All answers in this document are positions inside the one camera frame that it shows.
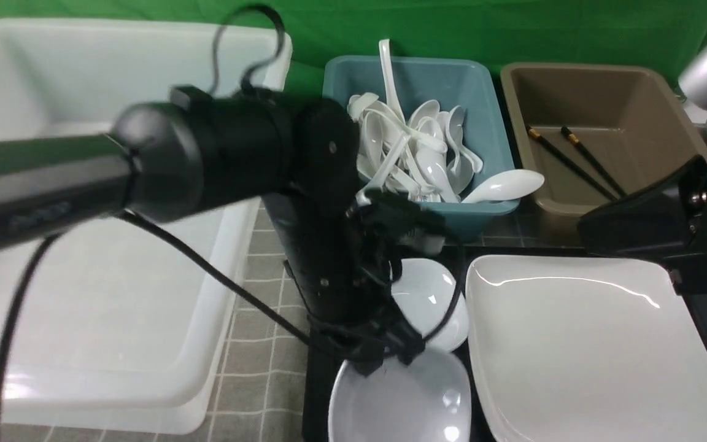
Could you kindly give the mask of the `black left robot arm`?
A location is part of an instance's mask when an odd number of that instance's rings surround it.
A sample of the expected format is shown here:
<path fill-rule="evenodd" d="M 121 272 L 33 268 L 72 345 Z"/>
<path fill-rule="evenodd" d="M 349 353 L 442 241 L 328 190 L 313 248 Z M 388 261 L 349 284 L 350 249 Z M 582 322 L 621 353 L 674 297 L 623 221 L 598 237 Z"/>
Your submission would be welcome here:
<path fill-rule="evenodd" d="M 0 250 L 41 238 L 41 257 L 65 230 L 114 215 L 172 244 L 303 343 L 312 340 L 159 228 L 263 198 L 318 351 L 370 375 L 384 359 L 408 365 L 454 315 L 460 287 L 430 331 L 413 327 L 391 290 L 403 274 L 398 243 L 438 254 L 454 240 L 444 219 L 363 187 L 361 128 L 339 103 L 293 104 L 244 85 L 215 99 L 196 87 L 168 103 L 129 107 L 109 133 L 0 142 Z"/>

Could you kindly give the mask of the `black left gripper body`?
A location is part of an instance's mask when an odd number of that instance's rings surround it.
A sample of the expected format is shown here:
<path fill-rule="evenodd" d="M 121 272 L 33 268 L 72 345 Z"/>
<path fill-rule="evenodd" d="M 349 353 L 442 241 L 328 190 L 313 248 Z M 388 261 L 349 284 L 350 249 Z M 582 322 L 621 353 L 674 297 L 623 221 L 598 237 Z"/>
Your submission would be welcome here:
<path fill-rule="evenodd" d="M 319 352 L 369 376 L 390 358 L 411 364 L 449 323 L 451 306 L 430 331 L 416 329 L 391 292 L 404 274 L 401 247 L 436 255 L 452 242 L 442 215 L 375 188 L 336 212 L 297 191 L 267 194 L 265 207 Z"/>

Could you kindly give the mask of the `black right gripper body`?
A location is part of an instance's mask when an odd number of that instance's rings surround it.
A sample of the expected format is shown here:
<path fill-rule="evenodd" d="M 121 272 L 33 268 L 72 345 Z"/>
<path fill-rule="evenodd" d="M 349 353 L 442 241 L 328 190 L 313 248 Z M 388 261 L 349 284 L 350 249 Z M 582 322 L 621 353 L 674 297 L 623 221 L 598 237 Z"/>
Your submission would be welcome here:
<path fill-rule="evenodd" d="M 659 264 L 678 294 L 707 294 L 707 161 L 586 213 L 578 233 L 589 254 Z"/>

